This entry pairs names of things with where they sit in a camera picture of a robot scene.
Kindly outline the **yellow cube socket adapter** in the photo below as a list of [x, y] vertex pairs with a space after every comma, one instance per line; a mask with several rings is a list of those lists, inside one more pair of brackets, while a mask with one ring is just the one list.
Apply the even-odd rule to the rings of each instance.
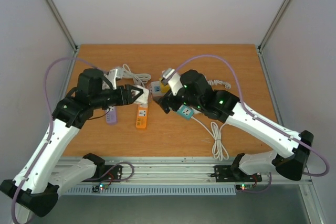
[[166, 94], [169, 91], [170, 86], [168, 84], [164, 85], [162, 81], [163, 81], [163, 78], [160, 78], [159, 79], [160, 92], [162, 94]]

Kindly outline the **white cube charger back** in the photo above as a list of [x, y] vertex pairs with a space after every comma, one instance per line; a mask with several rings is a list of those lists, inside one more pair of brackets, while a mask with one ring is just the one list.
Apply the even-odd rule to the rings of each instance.
[[135, 85], [137, 89], [132, 90], [132, 97], [137, 97], [137, 99], [134, 101], [135, 104], [138, 105], [147, 105], [148, 104], [148, 99], [149, 99], [149, 90], [147, 88], [144, 88], [140, 85]]

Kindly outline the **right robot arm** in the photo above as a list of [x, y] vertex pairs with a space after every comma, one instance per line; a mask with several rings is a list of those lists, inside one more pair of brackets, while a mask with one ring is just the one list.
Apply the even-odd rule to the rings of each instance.
[[165, 113], [184, 107], [194, 109], [212, 120], [237, 127], [272, 148], [259, 154], [238, 154], [230, 174], [240, 182], [256, 173], [277, 172], [286, 179], [299, 181], [310, 155], [313, 134], [286, 129], [251, 109], [239, 97], [226, 90], [214, 90], [203, 74], [174, 69], [162, 73], [161, 82], [169, 91], [156, 103]]

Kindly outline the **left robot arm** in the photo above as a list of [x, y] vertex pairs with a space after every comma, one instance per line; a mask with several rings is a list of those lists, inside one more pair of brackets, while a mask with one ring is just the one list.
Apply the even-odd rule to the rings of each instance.
[[103, 180], [108, 173], [105, 161], [93, 153], [57, 175], [52, 171], [95, 109], [147, 103], [148, 89], [139, 85], [119, 86], [116, 81], [121, 78], [117, 69], [105, 74], [89, 68], [79, 75], [77, 86], [57, 103], [49, 128], [28, 163], [14, 179], [1, 183], [1, 192], [12, 198], [13, 205], [20, 204], [36, 216], [44, 217], [71, 187], [80, 182]]

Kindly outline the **white long power strip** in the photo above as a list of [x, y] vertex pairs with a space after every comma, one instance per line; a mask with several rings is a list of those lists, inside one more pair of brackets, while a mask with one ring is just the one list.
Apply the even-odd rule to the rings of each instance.
[[160, 81], [151, 82], [150, 91], [154, 97], [162, 97], [166, 94], [166, 92], [161, 89], [161, 85]]

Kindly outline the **orange power strip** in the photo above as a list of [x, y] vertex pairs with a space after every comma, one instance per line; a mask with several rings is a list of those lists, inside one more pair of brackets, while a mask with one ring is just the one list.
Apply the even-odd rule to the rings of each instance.
[[148, 105], [147, 104], [138, 105], [135, 127], [141, 130], [146, 129], [147, 119], [148, 119]]

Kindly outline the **teal power strip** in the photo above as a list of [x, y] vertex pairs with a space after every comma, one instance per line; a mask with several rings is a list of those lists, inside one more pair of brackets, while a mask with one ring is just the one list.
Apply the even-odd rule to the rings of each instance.
[[194, 111], [193, 111], [193, 109], [189, 108], [188, 106], [182, 104], [178, 108], [177, 114], [180, 115], [181, 117], [183, 117], [186, 120], [190, 120], [194, 115]]

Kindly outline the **purple power strip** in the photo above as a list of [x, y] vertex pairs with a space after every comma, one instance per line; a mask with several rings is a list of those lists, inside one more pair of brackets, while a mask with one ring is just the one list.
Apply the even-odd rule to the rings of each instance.
[[114, 106], [110, 106], [108, 109], [106, 109], [106, 123], [108, 125], [116, 125], [118, 120], [117, 120], [117, 112], [116, 108]]

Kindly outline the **aluminium rail frame front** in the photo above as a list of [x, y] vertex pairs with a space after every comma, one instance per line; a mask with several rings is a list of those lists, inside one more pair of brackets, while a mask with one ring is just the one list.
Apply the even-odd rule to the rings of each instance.
[[[214, 185], [210, 177], [215, 165], [230, 165], [233, 159], [218, 161], [212, 157], [102, 157], [107, 165], [129, 162], [134, 166], [134, 175], [121, 185]], [[80, 157], [61, 157], [53, 174], [71, 167]], [[298, 182], [288, 180], [272, 172], [272, 185], [311, 185], [309, 176], [303, 175]]]

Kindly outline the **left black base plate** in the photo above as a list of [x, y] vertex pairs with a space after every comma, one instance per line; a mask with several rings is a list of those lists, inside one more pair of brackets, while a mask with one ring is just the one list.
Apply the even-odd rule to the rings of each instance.
[[105, 166], [101, 174], [95, 173], [93, 177], [86, 179], [85, 182], [105, 183], [111, 180], [119, 181], [122, 178], [122, 165], [118, 165], [113, 169], [111, 167], [111, 165]]

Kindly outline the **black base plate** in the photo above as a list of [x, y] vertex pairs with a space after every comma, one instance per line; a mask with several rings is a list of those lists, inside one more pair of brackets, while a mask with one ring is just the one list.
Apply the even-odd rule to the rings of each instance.
[[229, 165], [216, 165], [210, 177], [215, 178], [216, 182], [262, 182], [262, 176], [258, 174], [247, 175], [239, 168], [231, 168]]
[[113, 169], [111, 167], [111, 165], [105, 166], [101, 174], [95, 173], [93, 177], [86, 179], [85, 182], [105, 183], [111, 180], [119, 181], [122, 178], [122, 165], [118, 165]]

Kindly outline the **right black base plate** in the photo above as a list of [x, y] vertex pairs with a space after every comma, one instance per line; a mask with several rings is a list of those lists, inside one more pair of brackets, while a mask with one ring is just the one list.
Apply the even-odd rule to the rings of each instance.
[[216, 182], [262, 182], [262, 176], [258, 174], [247, 175], [239, 168], [231, 168], [229, 165], [216, 165], [210, 177], [215, 178]]

